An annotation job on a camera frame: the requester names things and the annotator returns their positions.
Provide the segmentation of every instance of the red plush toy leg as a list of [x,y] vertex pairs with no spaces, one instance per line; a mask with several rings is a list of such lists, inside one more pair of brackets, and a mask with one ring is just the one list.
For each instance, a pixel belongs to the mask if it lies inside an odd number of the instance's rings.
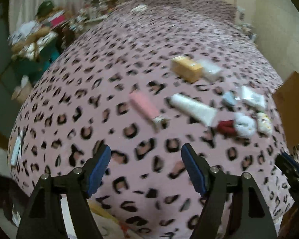
[[220,121],[217,126],[217,131],[218,133],[223,135],[231,135],[231,136],[237,135],[237,132],[234,128],[233,120]]

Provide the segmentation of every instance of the bed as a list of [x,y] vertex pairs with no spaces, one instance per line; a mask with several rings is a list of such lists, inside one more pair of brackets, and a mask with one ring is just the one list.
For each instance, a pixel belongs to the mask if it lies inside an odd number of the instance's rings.
[[[147,10],[131,12],[140,3],[147,4]],[[274,165],[278,153],[288,152],[272,99],[282,80],[233,27],[234,16],[234,6],[222,0],[120,4],[59,56],[21,107],[9,145],[10,155],[23,131],[22,157],[11,168],[13,179],[30,195],[42,174],[67,174],[106,143],[112,159],[93,195],[96,201],[144,238],[189,238],[205,202],[181,161],[180,147],[190,143],[210,166],[234,175],[250,172],[273,219],[279,219],[293,204],[286,177]],[[171,58],[183,54],[217,63],[224,69],[222,78],[212,84],[181,80],[170,65]],[[271,137],[217,134],[218,121],[234,116],[221,104],[221,96],[241,86],[266,97],[266,113],[274,126]],[[171,118],[159,133],[129,105],[128,94],[136,89]],[[206,128],[173,108],[169,98],[175,93],[217,108],[213,126]],[[254,112],[242,103],[234,111]],[[299,147],[290,154],[299,162]],[[230,196],[223,223],[229,207]]]

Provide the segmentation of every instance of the metal bolt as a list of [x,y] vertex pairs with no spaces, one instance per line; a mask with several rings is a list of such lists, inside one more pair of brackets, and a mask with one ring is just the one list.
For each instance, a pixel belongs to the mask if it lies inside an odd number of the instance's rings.
[[82,172],[82,168],[80,168],[80,167],[76,167],[76,168],[73,169],[73,172],[74,172],[75,174],[80,174],[80,173]]
[[211,172],[213,172],[213,173],[217,173],[217,172],[219,172],[219,169],[218,169],[216,166],[211,167],[210,170],[211,170]]
[[49,175],[47,173],[41,175],[42,180],[46,180],[47,178],[49,178]]
[[251,178],[251,174],[249,172],[244,172],[243,176],[249,180]]

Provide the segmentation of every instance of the yellow box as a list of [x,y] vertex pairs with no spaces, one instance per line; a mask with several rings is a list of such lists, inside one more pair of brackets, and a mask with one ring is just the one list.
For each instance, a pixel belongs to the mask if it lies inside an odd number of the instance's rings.
[[202,66],[188,56],[173,58],[171,70],[189,83],[194,83],[203,76]]

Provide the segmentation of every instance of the cardboard flap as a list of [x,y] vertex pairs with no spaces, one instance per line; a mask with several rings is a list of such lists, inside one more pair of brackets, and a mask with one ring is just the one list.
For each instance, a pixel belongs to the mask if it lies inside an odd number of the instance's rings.
[[293,72],[273,94],[286,135],[287,147],[299,144],[299,73]]

